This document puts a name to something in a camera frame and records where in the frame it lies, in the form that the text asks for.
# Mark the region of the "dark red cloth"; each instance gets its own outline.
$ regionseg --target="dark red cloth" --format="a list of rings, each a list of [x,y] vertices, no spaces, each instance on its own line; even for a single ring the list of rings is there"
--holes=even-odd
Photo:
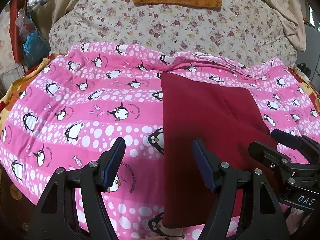
[[[249,90],[192,81],[162,73],[164,124],[164,218],[167,228],[204,224],[215,195],[205,187],[192,155],[192,141],[201,138],[209,151],[233,167],[260,168],[277,191],[273,172],[252,159],[253,141],[276,149]],[[233,216],[240,215],[237,194]]]

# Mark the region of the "penguin print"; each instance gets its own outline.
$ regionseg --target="penguin print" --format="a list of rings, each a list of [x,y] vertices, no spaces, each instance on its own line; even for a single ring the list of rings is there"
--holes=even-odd
[[[83,127],[83,123],[76,123],[71,125],[65,132],[67,141],[69,142],[70,139],[78,140],[78,136],[82,127]]]
[[[153,232],[155,232],[156,234],[158,234],[160,236],[175,237],[175,238],[181,237],[182,239],[184,239],[185,236],[183,234],[183,228],[166,228],[166,227],[164,227],[164,225],[161,222],[161,220],[163,218],[163,214],[164,214],[164,212],[159,213],[153,219],[150,219],[148,221],[149,228]]]
[[[5,142],[5,140],[7,139],[7,128],[6,127],[2,130],[2,134],[3,134],[2,142]]]
[[[276,123],[275,123],[275,121],[274,120],[272,120],[267,114],[264,114],[263,115],[263,120],[266,120],[266,121],[268,121],[273,127],[275,127],[276,126]]]
[[[63,120],[67,113],[66,113],[66,107],[64,107],[62,110],[60,110],[57,114],[54,114],[56,117],[57,117],[57,120],[58,121],[61,121]]]
[[[126,85],[129,85],[132,88],[139,88],[141,86],[141,83],[134,79],[134,81],[126,83]]]
[[[99,53],[99,56],[96,57],[91,62],[93,62],[96,67],[102,67],[102,59],[100,58],[100,53]]]
[[[127,45],[117,45],[116,46],[116,51],[118,52],[119,55],[127,54]]]
[[[45,156],[43,149],[44,145],[42,146],[42,149],[39,150],[37,153],[33,153],[33,155],[37,157],[38,167],[41,167],[44,164]]]
[[[278,79],[277,79],[277,84],[278,84],[279,86],[284,87],[284,86],[285,86],[285,82],[284,82],[283,78],[278,78]]]
[[[147,69],[143,66],[143,62],[142,62],[142,61],[141,61],[141,64],[138,65],[136,68],[137,68],[138,70],[140,70],[140,71],[147,71]]]
[[[78,86],[78,88],[79,88],[80,90],[85,91],[85,90],[87,90],[87,88],[88,88],[88,82],[87,82],[87,80],[85,80],[84,83],[77,84],[77,86]]]
[[[273,109],[273,110],[279,109],[279,106],[277,105],[277,103],[276,103],[275,101],[268,101],[267,106],[268,106],[270,109]]]
[[[160,153],[164,154],[163,128],[159,128],[155,130],[153,133],[151,133],[148,136],[148,141]]]
[[[47,65],[42,71],[43,71],[44,73],[48,73],[48,72],[50,71],[50,69],[51,69],[50,65]]]
[[[186,70],[189,70],[190,72],[194,73],[197,71],[197,68],[195,66],[193,66],[191,63],[190,63],[190,66],[187,66],[187,67],[184,67],[182,69],[186,69]]]
[[[316,110],[313,110],[311,107],[310,107],[310,109],[311,109],[310,115],[313,117],[318,117],[318,112]]]
[[[290,115],[291,115],[292,119],[293,119],[295,122],[297,122],[298,120],[300,120],[300,117],[299,117],[298,115],[296,115],[296,114],[290,114]]]
[[[123,106],[123,103],[121,103],[121,106],[113,109],[112,112],[108,111],[108,113],[113,114],[116,121],[124,120],[129,116],[129,111]]]
[[[174,63],[175,57],[168,57],[166,55],[161,55],[160,60],[166,65],[168,64],[172,65]]]
[[[304,94],[304,91],[302,88],[298,87],[297,91],[299,91],[301,94]]]
[[[294,106],[300,106],[300,103],[298,102],[297,99],[292,99],[292,104],[293,104]]]
[[[162,101],[163,93],[162,93],[162,91],[158,91],[156,93],[153,93],[152,96],[155,97],[156,99]]]
[[[27,113],[23,116],[24,127],[33,132],[36,124],[38,122],[38,118],[33,115],[32,112]]]
[[[272,97],[275,98],[275,99],[277,99],[277,100],[280,99],[280,97],[279,97],[278,95],[276,95],[276,94],[272,94]]]
[[[14,160],[11,163],[11,169],[15,175],[15,177],[22,182],[22,174],[23,174],[23,164],[22,163],[17,163],[18,160]]]
[[[25,95],[26,95],[26,91],[23,90],[22,92],[19,93],[19,99],[23,99]]]
[[[58,89],[60,89],[60,87],[55,83],[48,83],[45,85],[45,91],[53,96],[54,93],[58,91]]]
[[[68,62],[69,70],[76,70],[77,67],[80,66],[80,64],[74,63],[72,61]]]
[[[91,101],[93,99],[99,98],[99,96],[104,92],[104,89],[102,90],[97,90],[94,93],[92,93],[91,95],[88,96],[88,99]]]
[[[106,75],[107,75],[107,78],[116,78],[120,75],[121,73],[121,70],[113,70],[111,72],[107,72]]]
[[[87,51],[89,49],[89,42],[86,42],[84,44],[81,45],[81,49],[83,52]]]
[[[216,77],[215,75],[210,76],[209,79],[214,80],[215,82],[218,82],[218,83],[224,83],[223,80],[221,80],[219,77]]]
[[[120,186],[121,186],[121,182],[120,182],[118,174],[117,174],[115,177],[115,180],[113,181],[112,186],[107,189],[107,192],[115,192],[118,190],[118,188]]]

